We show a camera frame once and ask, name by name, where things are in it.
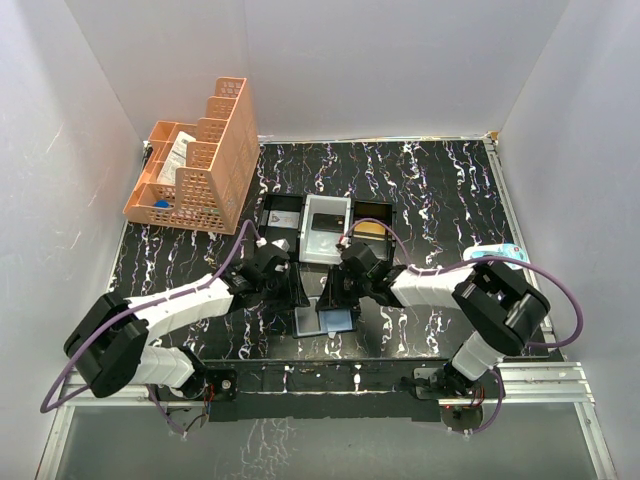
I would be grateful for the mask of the black leather card holder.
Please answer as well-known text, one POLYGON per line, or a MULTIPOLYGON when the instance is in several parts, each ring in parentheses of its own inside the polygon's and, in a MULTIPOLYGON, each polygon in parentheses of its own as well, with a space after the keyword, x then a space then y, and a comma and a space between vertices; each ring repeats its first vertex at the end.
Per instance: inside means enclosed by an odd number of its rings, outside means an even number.
POLYGON ((310 300, 308 307, 296 307, 294 310, 293 337, 305 338, 327 335, 334 338, 337 334, 352 332, 356 329, 356 312, 350 309, 315 309, 318 297, 310 300))

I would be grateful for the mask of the dark card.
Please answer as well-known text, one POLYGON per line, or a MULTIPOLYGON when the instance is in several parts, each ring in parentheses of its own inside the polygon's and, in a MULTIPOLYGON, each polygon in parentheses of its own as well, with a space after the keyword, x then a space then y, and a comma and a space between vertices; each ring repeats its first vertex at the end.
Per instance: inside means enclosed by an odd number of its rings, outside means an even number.
POLYGON ((315 213, 312 217, 311 229, 314 231, 342 234, 344 232, 344 226, 344 215, 315 213))

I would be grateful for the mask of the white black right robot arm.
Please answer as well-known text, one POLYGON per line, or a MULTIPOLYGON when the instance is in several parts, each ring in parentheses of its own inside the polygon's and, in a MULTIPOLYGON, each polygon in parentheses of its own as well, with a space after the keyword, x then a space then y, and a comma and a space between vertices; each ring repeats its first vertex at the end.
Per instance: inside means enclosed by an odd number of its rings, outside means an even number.
POLYGON ((379 259, 364 243, 341 249, 316 311, 352 310, 362 298, 397 309, 461 311, 474 332, 445 365, 418 385, 461 395, 489 370, 525 348, 550 311, 546 297, 506 263, 479 259, 469 268, 416 273, 379 259))

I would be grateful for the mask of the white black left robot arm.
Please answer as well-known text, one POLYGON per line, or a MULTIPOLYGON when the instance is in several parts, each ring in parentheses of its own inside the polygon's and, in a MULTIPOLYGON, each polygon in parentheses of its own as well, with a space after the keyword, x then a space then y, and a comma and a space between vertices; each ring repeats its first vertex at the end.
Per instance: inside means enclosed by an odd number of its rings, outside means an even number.
POLYGON ((184 348, 155 341, 205 318, 220 318, 261 302, 308 305, 293 250, 284 239, 257 242, 252 257, 158 294, 102 295, 66 340, 63 351, 97 398, 128 385, 159 384, 181 394, 194 387, 203 365, 184 348))

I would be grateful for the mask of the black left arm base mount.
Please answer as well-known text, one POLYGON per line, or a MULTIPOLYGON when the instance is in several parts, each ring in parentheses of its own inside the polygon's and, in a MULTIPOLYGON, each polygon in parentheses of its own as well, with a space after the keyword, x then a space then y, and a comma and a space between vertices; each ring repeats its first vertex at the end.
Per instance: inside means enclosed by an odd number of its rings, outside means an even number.
POLYGON ((206 403, 231 402, 237 397, 238 374, 236 370, 221 368, 205 372, 203 398, 206 403))

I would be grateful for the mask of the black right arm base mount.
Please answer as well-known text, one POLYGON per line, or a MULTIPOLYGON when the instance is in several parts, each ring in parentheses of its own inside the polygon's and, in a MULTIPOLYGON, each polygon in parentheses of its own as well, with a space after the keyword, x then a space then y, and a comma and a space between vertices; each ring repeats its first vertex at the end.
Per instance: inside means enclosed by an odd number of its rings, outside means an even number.
POLYGON ((469 380, 449 365, 440 368, 415 368, 403 376, 397 389, 419 400, 459 399, 463 406, 478 407, 489 399, 502 399, 499 381, 489 373, 469 380))

